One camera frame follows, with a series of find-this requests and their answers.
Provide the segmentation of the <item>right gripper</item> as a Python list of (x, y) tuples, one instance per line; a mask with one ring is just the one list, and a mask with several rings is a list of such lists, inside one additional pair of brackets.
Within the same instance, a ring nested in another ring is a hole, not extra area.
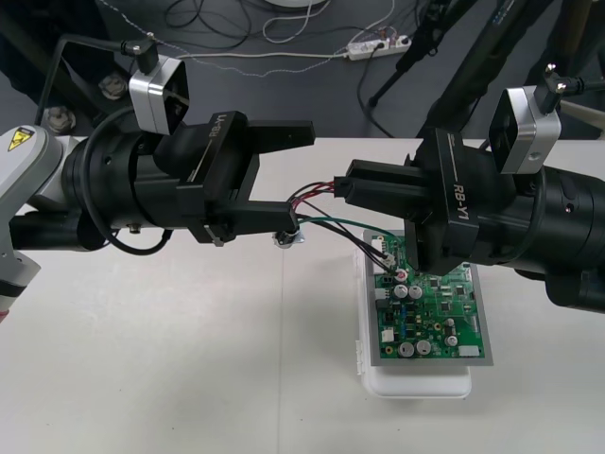
[[(445, 275), (464, 262), (491, 266), (491, 243), (480, 237), (479, 214), (493, 175), (490, 152), (460, 134), (433, 129), (412, 161), (399, 166), (353, 160), (346, 202), (405, 222), (406, 258), (415, 271)], [(417, 185), (426, 185), (428, 189)]]

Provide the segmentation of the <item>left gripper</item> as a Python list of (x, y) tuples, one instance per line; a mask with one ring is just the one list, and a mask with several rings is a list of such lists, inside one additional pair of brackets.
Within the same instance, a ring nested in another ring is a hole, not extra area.
[[(312, 146), (311, 121), (253, 120), (241, 112), (215, 113), (206, 125), (181, 123), (153, 152), (156, 166), (177, 180), (176, 207), (185, 227), (199, 243), (220, 244), (229, 229), (214, 205), (229, 198), (246, 173), (252, 155)], [(249, 201), (234, 209), (237, 236), (295, 232), (298, 221), (287, 201)]]

